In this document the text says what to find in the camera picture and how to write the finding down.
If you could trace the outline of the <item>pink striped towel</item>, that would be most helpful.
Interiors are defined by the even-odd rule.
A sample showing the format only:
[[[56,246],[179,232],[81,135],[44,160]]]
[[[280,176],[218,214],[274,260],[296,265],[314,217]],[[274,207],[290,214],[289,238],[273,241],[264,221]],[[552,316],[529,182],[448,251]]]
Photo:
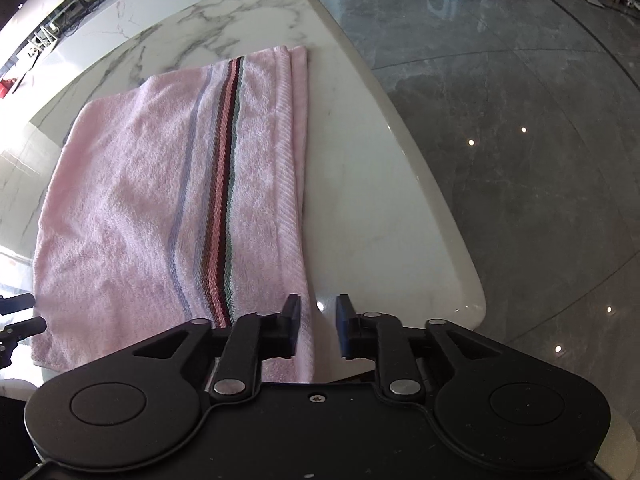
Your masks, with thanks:
[[[269,48],[88,103],[44,199],[32,358],[66,372],[184,322],[307,299],[308,60]]]

